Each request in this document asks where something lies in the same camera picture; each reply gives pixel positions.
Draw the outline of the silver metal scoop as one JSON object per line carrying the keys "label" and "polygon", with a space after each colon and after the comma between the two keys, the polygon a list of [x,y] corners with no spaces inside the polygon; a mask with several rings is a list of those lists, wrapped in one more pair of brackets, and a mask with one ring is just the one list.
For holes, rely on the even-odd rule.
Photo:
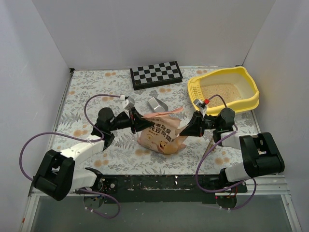
{"label": "silver metal scoop", "polygon": [[155,113],[167,112],[169,110],[168,106],[156,97],[150,98],[148,104]]}

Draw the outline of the pink cat litter bag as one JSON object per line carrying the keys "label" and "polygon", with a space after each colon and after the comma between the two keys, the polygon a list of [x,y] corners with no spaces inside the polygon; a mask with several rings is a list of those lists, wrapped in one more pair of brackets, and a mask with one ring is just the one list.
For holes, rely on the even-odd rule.
{"label": "pink cat litter bag", "polygon": [[145,114],[143,118],[154,124],[142,130],[138,143],[147,149],[166,155],[186,148],[184,141],[187,136],[179,135],[185,127],[180,128],[181,120],[171,116],[182,111],[183,108],[180,107],[169,112]]}

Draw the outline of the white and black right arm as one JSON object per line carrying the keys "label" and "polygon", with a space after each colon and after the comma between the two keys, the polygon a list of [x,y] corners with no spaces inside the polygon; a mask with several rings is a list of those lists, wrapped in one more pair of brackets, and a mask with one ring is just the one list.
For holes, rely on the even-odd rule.
{"label": "white and black right arm", "polygon": [[223,168],[218,175],[219,190],[229,192],[248,179],[285,170],[284,160],[269,132],[246,134],[238,131],[235,125],[235,112],[224,108],[217,116],[202,115],[194,112],[190,122],[180,133],[181,136],[201,137],[205,130],[213,130],[212,137],[216,146],[239,149],[242,162]]}

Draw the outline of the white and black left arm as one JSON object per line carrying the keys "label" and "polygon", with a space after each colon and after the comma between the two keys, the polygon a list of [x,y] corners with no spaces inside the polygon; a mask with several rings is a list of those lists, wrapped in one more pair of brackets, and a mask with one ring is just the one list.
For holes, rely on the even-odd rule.
{"label": "white and black left arm", "polygon": [[34,188],[57,201],[70,191],[88,189],[98,193],[103,188],[103,175],[94,168],[76,170],[75,167],[91,156],[104,151],[114,140],[113,131],[130,128],[132,133],[152,127],[153,122],[143,118],[135,108],[115,116],[112,109],[102,108],[91,135],[85,142],[70,148],[45,153],[32,184]]}

